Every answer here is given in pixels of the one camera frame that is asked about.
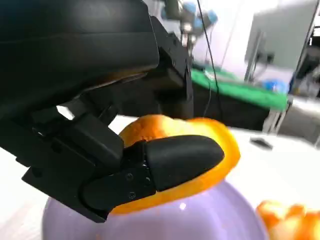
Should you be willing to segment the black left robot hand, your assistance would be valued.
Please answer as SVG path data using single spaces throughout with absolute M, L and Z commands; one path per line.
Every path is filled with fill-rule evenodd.
M 198 133 L 126 147 L 109 128 L 111 90 L 150 88 L 164 113 L 193 115 L 192 58 L 141 0 L 0 3 L 0 146 L 23 181 L 88 219 L 196 195 L 224 157 Z

